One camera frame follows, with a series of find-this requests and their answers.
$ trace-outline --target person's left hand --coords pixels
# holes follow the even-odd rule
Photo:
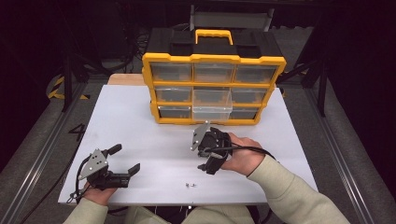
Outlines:
[[[87,188],[90,185],[90,183],[85,183],[84,188]],[[103,206],[107,206],[108,199],[110,199],[111,195],[113,195],[114,192],[116,192],[117,189],[94,189],[94,188],[88,188],[87,191],[85,191],[83,197],[94,202],[101,204]]]

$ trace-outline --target metal bracket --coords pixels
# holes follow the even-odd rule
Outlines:
[[[78,179],[82,180],[107,166],[108,162],[106,157],[103,155],[101,150],[96,149],[91,154],[90,159],[87,161],[87,164],[85,164],[84,169],[82,169],[81,175],[78,177]]]
[[[202,140],[204,139],[205,133],[209,128],[209,125],[210,121],[206,120],[205,123],[201,124],[198,128],[194,130],[192,136],[192,145],[190,147],[191,151],[194,151],[201,144]]]

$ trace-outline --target yellow handle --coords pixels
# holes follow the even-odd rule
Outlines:
[[[196,30],[195,31],[195,44],[198,44],[199,36],[228,37],[230,45],[233,44],[233,39],[231,38],[231,32],[227,31],[227,30]]]

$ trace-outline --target person's hand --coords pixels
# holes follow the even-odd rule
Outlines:
[[[258,142],[242,137],[239,138],[233,133],[228,133],[231,142],[242,147],[262,147]],[[251,151],[248,149],[237,149],[233,151],[233,156],[221,166],[223,170],[236,171],[241,175],[250,175],[260,165],[265,155],[260,152]]]
[[[90,185],[90,183],[86,183],[84,188],[87,188]],[[94,188],[88,188],[87,191],[85,191],[83,197],[94,202],[101,204],[103,206],[107,206],[108,199],[113,195],[114,192],[116,192],[117,189],[94,189]]]

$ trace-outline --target clear plastic drawer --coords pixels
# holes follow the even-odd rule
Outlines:
[[[234,103],[260,104],[266,92],[265,88],[231,88]]]
[[[156,86],[158,102],[190,102],[192,87]]]
[[[234,107],[230,119],[254,119],[258,111],[257,107]]]
[[[235,82],[270,83],[277,66],[238,64],[235,72]]]
[[[191,81],[191,63],[150,63],[155,81]]]
[[[192,91],[192,119],[194,120],[225,121],[230,117],[232,110],[230,91]]]
[[[189,119],[191,108],[189,106],[158,106],[160,118],[163,119]]]
[[[231,82],[233,68],[231,63],[195,63],[194,81]]]

